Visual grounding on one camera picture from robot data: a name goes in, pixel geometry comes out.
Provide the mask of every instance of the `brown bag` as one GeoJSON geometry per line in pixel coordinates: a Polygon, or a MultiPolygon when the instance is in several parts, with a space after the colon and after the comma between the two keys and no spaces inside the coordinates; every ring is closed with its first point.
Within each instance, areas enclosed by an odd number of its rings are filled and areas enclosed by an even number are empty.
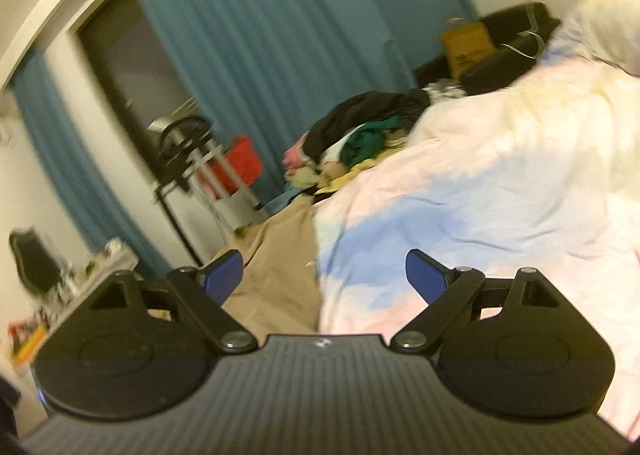
{"type": "Polygon", "coordinates": [[[497,51],[488,30],[481,22],[467,23],[445,32],[442,42],[454,81],[460,81],[462,72],[497,51]]]}

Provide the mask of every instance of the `tie-dye blanket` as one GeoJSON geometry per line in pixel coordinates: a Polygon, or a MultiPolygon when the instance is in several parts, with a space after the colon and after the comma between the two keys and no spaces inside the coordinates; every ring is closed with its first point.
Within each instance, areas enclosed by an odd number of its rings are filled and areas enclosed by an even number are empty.
{"type": "Polygon", "coordinates": [[[574,58],[435,105],[322,203],[316,234],[322,333],[388,340],[422,311],[413,248],[492,277],[540,268],[614,350],[601,414],[640,433],[640,79],[574,58]]]}

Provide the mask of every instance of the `blue curtain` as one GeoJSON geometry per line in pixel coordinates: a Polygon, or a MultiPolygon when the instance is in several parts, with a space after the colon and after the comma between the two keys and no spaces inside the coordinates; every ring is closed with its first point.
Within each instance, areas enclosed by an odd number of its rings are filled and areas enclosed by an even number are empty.
{"type": "Polygon", "coordinates": [[[92,162],[39,51],[30,51],[23,59],[11,86],[40,162],[89,248],[101,251],[109,240],[120,237],[139,255],[141,275],[167,273],[169,264],[149,244],[92,162]]]}
{"type": "Polygon", "coordinates": [[[316,120],[361,92],[414,87],[446,19],[472,13],[467,0],[138,1],[203,115],[252,137],[263,201],[282,191],[282,155],[316,120]]]}

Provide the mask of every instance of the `beige cloth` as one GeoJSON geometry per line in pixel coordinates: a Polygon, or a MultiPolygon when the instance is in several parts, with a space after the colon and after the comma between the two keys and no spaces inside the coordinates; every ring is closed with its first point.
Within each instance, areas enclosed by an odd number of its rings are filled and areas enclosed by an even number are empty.
{"type": "Polygon", "coordinates": [[[318,332],[322,298],[312,204],[313,197],[296,197],[265,223],[238,229],[216,256],[232,249],[242,254],[242,281],[222,308],[260,344],[268,334],[318,332]]]}

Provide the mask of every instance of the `red object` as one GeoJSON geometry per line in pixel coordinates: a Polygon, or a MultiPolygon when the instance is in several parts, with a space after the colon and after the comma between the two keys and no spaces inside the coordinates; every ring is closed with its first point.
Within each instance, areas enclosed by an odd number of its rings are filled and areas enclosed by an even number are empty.
{"type": "MultiPolygon", "coordinates": [[[[255,152],[251,139],[247,135],[233,140],[229,150],[225,153],[225,158],[247,186],[251,186],[262,173],[262,161],[255,152]]],[[[229,175],[226,174],[219,163],[212,160],[209,162],[209,167],[229,195],[233,195],[238,191],[238,186],[229,178],[229,175]]],[[[209,186],[212,193],[220,198],[220,194],[209,184],[201,172],[198,171],[196,175],[198,181],[209,186]]]]}

